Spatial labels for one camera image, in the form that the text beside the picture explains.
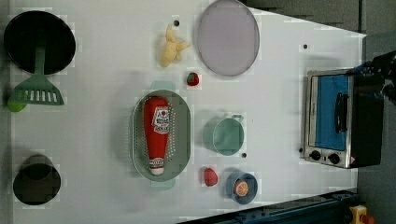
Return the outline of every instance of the red ketchup bottle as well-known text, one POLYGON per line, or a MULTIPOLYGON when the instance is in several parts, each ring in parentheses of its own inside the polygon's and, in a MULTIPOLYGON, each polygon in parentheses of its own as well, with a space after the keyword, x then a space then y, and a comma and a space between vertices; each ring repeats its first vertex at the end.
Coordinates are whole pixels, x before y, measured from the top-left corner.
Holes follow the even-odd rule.
POLYGON ((146 101, 144 123, 149 169, 152 174, 161 175, 169 135, 169 109, 165 99, 156 96, 146 101))

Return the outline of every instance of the white table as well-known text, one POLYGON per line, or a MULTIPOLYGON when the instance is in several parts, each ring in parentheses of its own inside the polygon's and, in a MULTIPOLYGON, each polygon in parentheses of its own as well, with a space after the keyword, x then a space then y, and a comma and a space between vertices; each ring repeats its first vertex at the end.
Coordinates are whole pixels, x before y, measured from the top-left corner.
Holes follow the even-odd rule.
MULTIPOLYGON (((78 50, 72 64, 50 79, 66 105, 29 105, 12 115, 14 176, 24 159, 39 152, 52 159, 63 179, 58 196, 45 205, 27 206, 14 197, 15 224, 175 223, 357 187, 357 170, 306 162, 298 148, 306 72, 360 64, 363 35, 252 9, 261 51, 245 74, 227 79, 205 67, 195 45, 182 52, 180 64, 162 69, 156 62, 166 25, 174 19, 180 20, 177 37, 196 41, 208 1, 39 3, 11 0, 11 18, 46 7, 73 28, 78 50), (187 90, 190 71, 202 75, 201 90, 187 90), (151 188, 129 157, 129 117, 154 80, 173 81, 191 109, 191 159, 168 190, 151 188), (245 117, 245 159, 203 147, 205 123, 227 111, 245 117), (219 175, 215 187, 200 180, 206 165, 219 175), (233 169, 259 180, 259 193, 248 205, 224 195, 233 169)), ((14 65, 10 69, 14 86, 28 77, 14 65)))

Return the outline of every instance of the green object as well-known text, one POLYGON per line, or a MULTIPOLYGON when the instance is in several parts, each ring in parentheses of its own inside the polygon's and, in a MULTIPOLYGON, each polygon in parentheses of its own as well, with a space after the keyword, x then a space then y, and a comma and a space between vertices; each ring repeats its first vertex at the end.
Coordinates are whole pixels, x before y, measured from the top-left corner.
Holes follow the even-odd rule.
POLYGON ((45 42, 44 32, 38 31, 35 48, 35 73, 15 87, 8 99, 9 104, 64 105, 61 92, 44 76, 45 42))
POLYGON ((244 144, 242 119, 241 115, 233 115, 210 120, 204 127, 205 146, 224 156, 235 154, 244 144))
POLYGON ((175 185, 175 177, 187 166, 191 155, 191 114, 188 105, 177 93, 171 82, 156 81, 149 94, 144 96, 134 108, 131 116, 132 151, 136 170, 151 180, 154 189, 170 189, 175 185), (168 102, 170 110, 169 137, 164 158, 163 174, 153 175, 149 170, 149 153, 144 130, 144 104, 152 96, 160 96, 168 102))
POLYGON ((15 102, 8 100, 7 106, 8 106, 9 111, 17 113, 17 112, 22 111, 26 107, 26 104, 15 103, 15 102))

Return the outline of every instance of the yellow object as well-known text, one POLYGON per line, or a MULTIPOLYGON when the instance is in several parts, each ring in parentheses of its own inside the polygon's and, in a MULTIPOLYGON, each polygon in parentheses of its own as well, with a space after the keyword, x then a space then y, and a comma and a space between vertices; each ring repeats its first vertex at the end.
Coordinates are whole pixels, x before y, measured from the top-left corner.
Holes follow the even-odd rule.
POLYGON ((233 187, 233 192, 240 197, 243 197, 248 194, 248 184, 244 180, 238 180, 235 183, 235 187, 233 187))
POLYGON ((187 42, 179 42, 175 38, 172 25, 168 25, 166 29, 166 43, 161 55, 161 66, 167 67, 173 60, 181 61, 180 52, 190 46, 187 42))
POLYGON ((350 224, 364 224, 361 221, 361 216, 367 215, 367 208, 363 205, 358 205, 355 207, 349 207, 349 209, 353 214, 353 220, 350 224))

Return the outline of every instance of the black cylinder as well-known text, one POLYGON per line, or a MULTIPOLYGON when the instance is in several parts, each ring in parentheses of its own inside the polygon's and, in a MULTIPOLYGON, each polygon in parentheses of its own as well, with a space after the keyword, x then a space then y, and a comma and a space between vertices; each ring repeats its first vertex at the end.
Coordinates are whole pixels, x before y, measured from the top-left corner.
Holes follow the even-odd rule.
POLYGON ((40 205, 52 200, 61 188, 61 177, 49 158, 43 155, 29 157, 15 177, 15 196, 29 205, 40 205))

